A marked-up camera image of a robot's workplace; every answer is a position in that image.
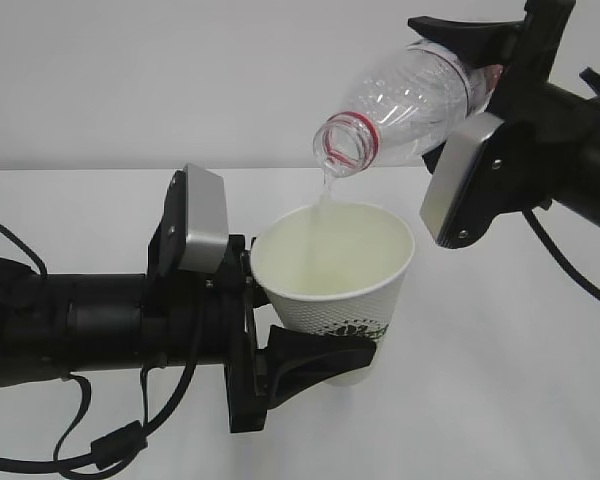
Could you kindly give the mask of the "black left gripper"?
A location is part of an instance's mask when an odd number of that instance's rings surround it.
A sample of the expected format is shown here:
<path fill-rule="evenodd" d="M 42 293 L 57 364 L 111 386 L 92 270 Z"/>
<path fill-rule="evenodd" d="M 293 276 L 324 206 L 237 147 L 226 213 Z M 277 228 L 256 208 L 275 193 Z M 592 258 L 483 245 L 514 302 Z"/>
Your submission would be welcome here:
<path fill-rule="evenodd" d="M 142 313 L 159 320 L 153 336 L 159 347 L 143 366 L 141 382 L 148 382 L 153 368 L 183 363 L 184 370 L 166 404 L 145 418 L 148 433 L 174 413 L 199 365 L 222 365 L 229 429 L 247 433 L 263 429 L 268 410 L 319 383 L 368 367 L 375 356 L 376 343 L 365 337 L 277 326 L 271 327 L 263 352 L 254 310 L 267 301 L 251 276 L 244 236 L 230 236 L 222 254 L 214 272 L 200 273 L 179 267 L 184 249 L 176 241 L 155 234 L 149 243 Z"/>

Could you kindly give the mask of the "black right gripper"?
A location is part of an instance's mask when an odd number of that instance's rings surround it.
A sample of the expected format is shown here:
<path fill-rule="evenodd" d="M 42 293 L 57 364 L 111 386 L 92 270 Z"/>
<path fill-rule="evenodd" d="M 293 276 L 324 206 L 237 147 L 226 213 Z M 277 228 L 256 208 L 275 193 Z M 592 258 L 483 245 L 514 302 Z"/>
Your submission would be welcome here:
<path fill-rule="evenodd" d="M 523 21 L 460 22 L 418 16 L 409 18 L 407 25 L 468 65 L 506 65 L 487 111 L 509 118 L 547 83 L 575 4 L 528 0 Z"/>

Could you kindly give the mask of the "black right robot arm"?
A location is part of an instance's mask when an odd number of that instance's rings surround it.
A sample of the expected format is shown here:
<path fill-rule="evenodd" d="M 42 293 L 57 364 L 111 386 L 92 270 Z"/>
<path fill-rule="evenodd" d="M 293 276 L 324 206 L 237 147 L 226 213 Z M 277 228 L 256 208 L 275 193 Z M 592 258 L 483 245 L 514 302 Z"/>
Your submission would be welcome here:
<path fill-rule="evenodd" d="M 600 74 L 593 97 L 549 82 L 570 1 L 529 1 L 513 22 L 409 20 L 420 36 L 472 67 L 503 71 L 486 109 L 425 157 L 431 173 L 420 215 L 448 249 L 477 242 L 499 215 L 559 202 L 600 227 Z"/>

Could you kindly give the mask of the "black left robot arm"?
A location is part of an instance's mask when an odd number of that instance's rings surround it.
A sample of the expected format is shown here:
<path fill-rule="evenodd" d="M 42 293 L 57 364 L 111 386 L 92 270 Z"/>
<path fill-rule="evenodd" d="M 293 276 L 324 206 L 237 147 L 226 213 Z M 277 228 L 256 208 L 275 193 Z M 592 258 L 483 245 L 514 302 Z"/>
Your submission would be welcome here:
<path fill-rule="evenodd" d="M 272 327 L 257 342 L 267 303 L 245 239 L 233 235 L 214 274 L 56 274 L 0 259 L 0 388 L 77 371 L 182 365 L 224 368 L 229 428 L 261 430 L 267 413 L 339 374 L 368 366 L 375 343 L 346 328 L 324 336 Z"/>

